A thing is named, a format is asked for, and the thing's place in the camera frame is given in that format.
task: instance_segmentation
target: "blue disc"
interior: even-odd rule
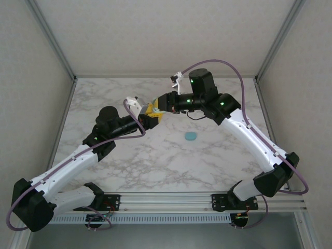
[[[185,139],[188,141],[193,141],[197,138],[197,133],[192,132],[192,131],[188,131],[185,134]]]

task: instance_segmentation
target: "purple cable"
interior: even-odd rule
[[[190,66],[189,68],[185,69],[182,71],[182,74],[185,74],[187,71],[191,70],[192,68],[207,63],[207,62],[220,62],[222,64],[225,64],[227,66],[229,66],[231,69],[234,70],[234,72],[236,73],[236,75],[238,76],[240,83],[241,83],[241,97],[242,97],[242,115],[243,115],[243,119],[245,121],[245,123],[248,125],[250,125],[246,112],[245,112],[245,96],[244,96],[244,83],[243,83],[243,79],[241,74],[239,73],[239,71],[230,63],[228,63],[227,61],[223,61],[223,60],[218,60],[218,59],[211,59],[211,60],[205,60],[205,61],[201,61],[198,62],[192,66]],[[250,128],[251,131],[273,152],[276,153],[276,150],[253,128]],[[281,193],[289,193],[292,195],[303,195],[305,193],[307,193],[309,191],[309,186],[306,182],[306,180],[303,178],[303,176],[285,159],[283,158],[281,155],[278,155],[278,157],[287,164],[288,167],[290,167],[290,169],[297,175],[297,177],[301,180],[301,182],[303,183],[303,185],[305,186],[305,189],[303,191],[300,192],[294,192],[294,191],[286,191],[286,190],[279,190],[279,192]]]
[[[142,124],[136,119],[136,117],[130,112],[129,108],[127,107],[127,100],[124,100],[123,101],[123,105],[124,105],[124,108],[126,109],[126,111],[129,113],[129,115],[134,119],[134,121],[138,124],[139,128],[141,128],[141,131],[142,131],[142,134],[141,135],[135,135],[135,136],[121,136],[121,137],[116,137],[114,139],[109,139],[109,140],[106,140],[106,141],[103,141],[101,143],[98,143],[92,147],[89,147],[83,151],[81,151],[80,153],[77,153],[74,158],[78,158],[79,156],[81,156],[82,154],[90,151],[90,150],[93,150],[103,144],[106,144],[106,143],[109,143],[109,142],[112,142],[112,141],[115,141],[115,140],[121,140],[121,139],[137,139],[139,137],[143,137],[146,132],[145,132],[145,129],[144,127],[142,126]],[[70,163],[71,161],[73,161],[73,158],[69,158],[67,161],[65,161],[63,164],[61,164],[59,167],[57,167],[55,170],[53,170],[50,174],[48,174],[47,176],[45,176],[42,181],[46,181],[48,180],[51,176],[53,176],[55,173],[57,173],[59,170],[61,170],[63,167],[65,167],[68,163]],[[42,182],[39,181],[38,183],[36,183],[35,185],[31,186],[29,189],[27,189],[25,192],[23,192],[23,194],[21,194],[17,200],[12,204],[12,206],[10,207],[8,213],[7,213],[7,216],[6,216],[6,224],[7,224],[7,227],[13,231],[24,231],[24,230],[27,230],[27,227],[23,227],[23,228],[17,228],[17,227],[14,227],[11,223],[10,223],[10,216],[11,216],[11,213],[13,212],[14,208],[17,206],[17,204],[33,189],[35,189],[37,186],[39,186]]]

